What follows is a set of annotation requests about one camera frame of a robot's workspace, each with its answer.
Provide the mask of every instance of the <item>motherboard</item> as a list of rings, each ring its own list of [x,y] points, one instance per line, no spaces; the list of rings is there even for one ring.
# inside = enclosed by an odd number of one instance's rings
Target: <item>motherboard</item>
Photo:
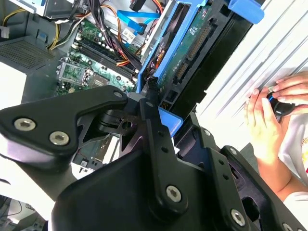
[[[91,22],[84,20],[78,28],[67,56],[57,67],[59,78],[56,96],[112,85],[125,93],[136,90],[136,70],[131,65],[117,66],[115,51]],[[132,45],[128,49],[135,52]]]

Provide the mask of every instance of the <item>green circuit board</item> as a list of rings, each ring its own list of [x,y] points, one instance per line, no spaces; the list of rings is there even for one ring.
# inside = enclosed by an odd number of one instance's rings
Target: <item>green circuit board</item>
[[[100,31],[100,29],[97,28],[94,24],[92,24],[88,20],[83,21],[81,25],[80,35],[82,38],[87,39],[89,41],[93,41],[100,45],[103,45],[105,43],[105,38],[102,35],[102,32]],[[138,48],[130,44],[128,46],[128,49],[132,53],[135,53]]]
[[[205,25],[208,24],[210,12],[211,7],[205,6],[200,12],[197,13],[181,44],[173,55],[169,65],[167,66],[167,69],[165,70],[164,74],[158,82],[160,92],[164,91],[165,86],[170,82],[170,79],[172,79],[175,74],[178,74],[179,72],[184,74],[184,71],[186,70],[187,66],[185,64],[182,65],[182,63],[185,58],[190,55],[189,51],[191,47],[194,43],[198,42],[196,40],[205,30]]]
[[[135,83],[131,79],[104,67],[74,49],[71,49],[68,56],[62,61],[59,80],[65,85],[64,88],[59,86],[56,96],[105,85],[115,86],[125,93],[135,91]],[[82,80],[85,77],[87,77],[87,83],[83,84]]]

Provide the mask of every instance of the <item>white sleeve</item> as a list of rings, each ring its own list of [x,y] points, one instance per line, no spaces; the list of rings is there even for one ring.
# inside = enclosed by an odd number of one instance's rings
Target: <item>white sleeve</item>
[[[308,230],[308,192],[294,192],[288,195],[283,203],[304,228]]]

